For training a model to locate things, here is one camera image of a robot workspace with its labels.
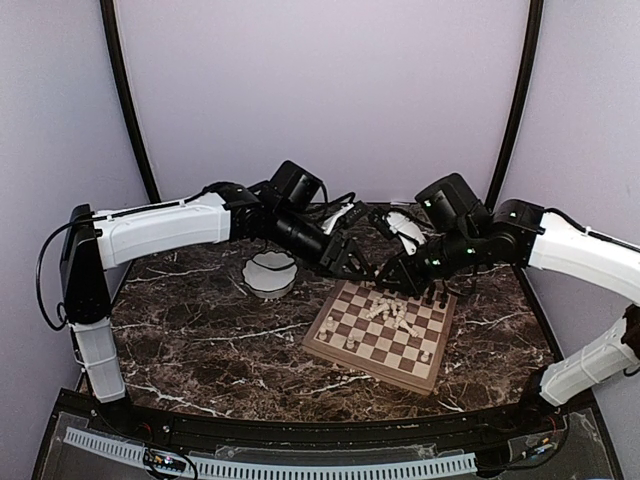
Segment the black left frame post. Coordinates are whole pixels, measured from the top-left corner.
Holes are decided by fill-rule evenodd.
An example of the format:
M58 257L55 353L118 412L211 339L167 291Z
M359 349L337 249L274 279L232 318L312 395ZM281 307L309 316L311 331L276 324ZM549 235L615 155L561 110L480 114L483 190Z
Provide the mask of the black left frame post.
M116 2L112 0L100 0L99 6L112 76L136 167L148 200L151 203L159 203L161 196L146 151L127 75L116 15Z

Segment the wooden chessboard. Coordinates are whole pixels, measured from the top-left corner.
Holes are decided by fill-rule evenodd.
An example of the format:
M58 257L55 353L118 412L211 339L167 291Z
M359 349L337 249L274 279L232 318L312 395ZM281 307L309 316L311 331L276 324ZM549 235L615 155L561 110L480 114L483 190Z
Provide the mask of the wooden chessboard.
M379 290L366 282L336 284L305 335L303 349L345 368L428 395L432 392L448 340L457 297L440 288L420 298ZM396 324L405 320L411 337ZM327 339L319 339L319 330ZM355 347L346 348L349 335ZM431 353L429 364L421 361Z

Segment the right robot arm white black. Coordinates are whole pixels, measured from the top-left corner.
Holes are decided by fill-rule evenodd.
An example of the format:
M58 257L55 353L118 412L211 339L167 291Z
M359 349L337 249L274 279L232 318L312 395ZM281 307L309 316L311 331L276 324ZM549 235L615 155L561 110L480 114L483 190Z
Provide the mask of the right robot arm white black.
M384 289L418 297L464 269L502 263L572 279L627 302L595 339L527 378L507 428L530 434L583 392L617 375L638 374L638 246L584 226L555 207L510 199L490 209L458 173L427 186L415 200L431 233L398 209L369 215L386 238L404 245L376 275Z

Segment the black front rail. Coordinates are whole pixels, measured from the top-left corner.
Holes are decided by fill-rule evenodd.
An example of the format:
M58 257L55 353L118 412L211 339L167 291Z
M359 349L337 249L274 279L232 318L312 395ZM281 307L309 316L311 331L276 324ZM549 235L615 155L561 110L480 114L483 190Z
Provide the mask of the black front rail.
M301 450L356 450L434 444L447 448L502 448L518 437L531 440L551 432L555 439L570 428L568 413L541 419L528 430L500 431L494 426L516 410L514 404L466 414L405 420L287 423L214 418L134 405L134 426L151 427L146 437L162 446L213 451L222 446Z

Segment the black frame post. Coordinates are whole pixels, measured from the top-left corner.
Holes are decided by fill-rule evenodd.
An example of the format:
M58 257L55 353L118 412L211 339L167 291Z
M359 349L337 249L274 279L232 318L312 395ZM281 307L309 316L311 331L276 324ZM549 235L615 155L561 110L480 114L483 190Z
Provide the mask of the black frame post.
M161 196L146 151L127 75L116 15L116 2L112 0L100 0L99 6L112 76L136 167L148 200L151 203L159 203Z
M523 118L531 77L536 59L538 41L542 26L544 10L543 0L529 2L523 48L519 62L518 74L515 82L509 115L505 125L504 135L492 174L485 205L493 211L498 203L505 184L509 165L515 149L517 135Z

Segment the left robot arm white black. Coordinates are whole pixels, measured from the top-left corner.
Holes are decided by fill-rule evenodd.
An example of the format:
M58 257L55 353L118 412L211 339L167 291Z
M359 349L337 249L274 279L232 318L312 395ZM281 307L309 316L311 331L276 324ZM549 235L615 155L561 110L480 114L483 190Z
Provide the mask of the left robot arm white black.
M77 361L94 398L103 405L101 417L117 434L134 435L141 415L125 401L128 392L112 330L114 299L107 272L183 248L264 240L318 276L373 280L373 266L346 233L348 217L359 216L363 204L351 204L325 223L314 221L311 202L325 190L316 175L285 160L271 178L252 186L217 181L191 196L120 210L81 204L46 238L36 260L36 301L44 308L44 258L51 243L62 236L62 298L54 317L41 314L50 329L70 329Z

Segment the white scalloped bowl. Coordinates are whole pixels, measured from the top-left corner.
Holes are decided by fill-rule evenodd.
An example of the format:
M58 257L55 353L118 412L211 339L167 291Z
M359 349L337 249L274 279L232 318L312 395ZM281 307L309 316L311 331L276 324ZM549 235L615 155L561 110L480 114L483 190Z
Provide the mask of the white scalloped bowl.
M297 279L296 260L287 253L267 251L245 262L243 281L256 297L275 300L288 294Z

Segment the black right frame post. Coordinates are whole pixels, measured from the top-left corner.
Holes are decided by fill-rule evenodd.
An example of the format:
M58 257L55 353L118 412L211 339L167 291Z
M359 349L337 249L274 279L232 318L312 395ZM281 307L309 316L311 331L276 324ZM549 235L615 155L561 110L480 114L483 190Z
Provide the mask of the black right frame post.
M518 74L515 82L509 115L505 125L504 135L492 174L485 205L493 211L498 203L505 184L509 165L515 149L517 135L523 118L531 77L536 59L538 41L542 26L544 10L543 0L529 2L523 48L519 62Z

